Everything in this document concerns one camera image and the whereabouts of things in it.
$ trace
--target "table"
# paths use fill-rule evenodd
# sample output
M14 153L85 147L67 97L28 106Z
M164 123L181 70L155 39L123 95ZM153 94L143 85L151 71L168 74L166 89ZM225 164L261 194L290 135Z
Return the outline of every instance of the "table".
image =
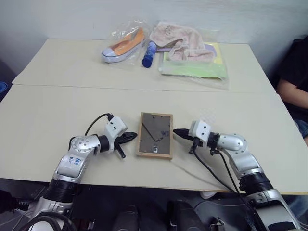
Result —
M101 50L109 41L48 39L14 84L108 89L225 91L198 85L158 71L159 55L151 68L103 64ZM229 92L275 93L247 44L221 44L230 77Z
M192 120L205 117L214 122L213 131L243 135L275 188L286 194L308 193L308 149L276 94L15 84L0 103L0 112L3 178L50 181L70 138L82 135L98 115L112 112L125 121L129 131L137 132L141 112L157 112L173 114L174 128L189 128ZM100 121L91 133L103 134L105 123ZM172 161L148 159L136 156L135 139L122 146L127 154L124 160L115 153L94 156L82 183L225 190L187 153L190 145L176 137ZM231 184L218 155L212 157L201 148L198 153Z

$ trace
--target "orange shoe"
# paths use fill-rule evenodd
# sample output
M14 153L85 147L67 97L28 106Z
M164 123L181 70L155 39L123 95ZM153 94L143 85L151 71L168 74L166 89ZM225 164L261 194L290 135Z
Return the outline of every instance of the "orange shoe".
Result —
M117 44L109 46L105 50L103 50L102 58L107 63L123 61L143 44L143 29L139 27L137 30L126 35Z

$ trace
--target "black shirt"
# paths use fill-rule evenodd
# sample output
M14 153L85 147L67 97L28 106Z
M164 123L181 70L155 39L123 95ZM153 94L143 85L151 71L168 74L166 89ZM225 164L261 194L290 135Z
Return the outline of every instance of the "black shirt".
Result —
M308 36L295 44L281 63L278 75L298 89L308 92ZM301 119L308 123L308 109L286 102L284 104L293 119Z

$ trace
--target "person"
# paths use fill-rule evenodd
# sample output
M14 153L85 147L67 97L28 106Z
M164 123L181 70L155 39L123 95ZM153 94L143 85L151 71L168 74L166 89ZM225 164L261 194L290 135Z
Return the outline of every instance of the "person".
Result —
M308 146L308 36L294 45L277 74L277 93Z

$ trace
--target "blue bottle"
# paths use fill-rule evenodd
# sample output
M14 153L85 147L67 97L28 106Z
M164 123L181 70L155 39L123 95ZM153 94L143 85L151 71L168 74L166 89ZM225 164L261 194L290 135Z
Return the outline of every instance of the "blue bottle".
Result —
M143 60L142 60L142 65L144 67L149 68L152 65L153 57L155 55L157 46L154 42L149 42L149 46L146 49L146 52L144 54Z

